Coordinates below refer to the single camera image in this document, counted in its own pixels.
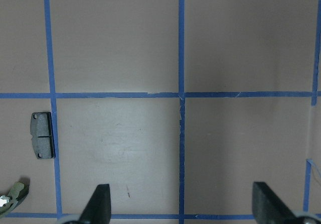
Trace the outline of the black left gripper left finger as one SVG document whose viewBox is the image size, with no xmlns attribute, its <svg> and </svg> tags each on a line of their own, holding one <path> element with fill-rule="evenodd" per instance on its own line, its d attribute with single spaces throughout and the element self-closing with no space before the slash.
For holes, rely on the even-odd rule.
<svg viewBox="0 0 321 224">
<path fill-rule="evenodd" d="M 93 192 L 78 223 L 109 224 L 111 220 L 111 196 L 109 184 L 99 184 Z"/>
</svg>

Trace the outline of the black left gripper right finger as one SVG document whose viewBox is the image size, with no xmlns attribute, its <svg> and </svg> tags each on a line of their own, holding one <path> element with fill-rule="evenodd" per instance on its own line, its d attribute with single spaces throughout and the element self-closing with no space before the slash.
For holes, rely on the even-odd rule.
<svg viewBox="0 0 321 224">
<path fill-rule="evenodd" d="M 257 223 L 295 223 L 296 216 L 265 182 L 252 184 L 252 214 Z"/>
</svg>

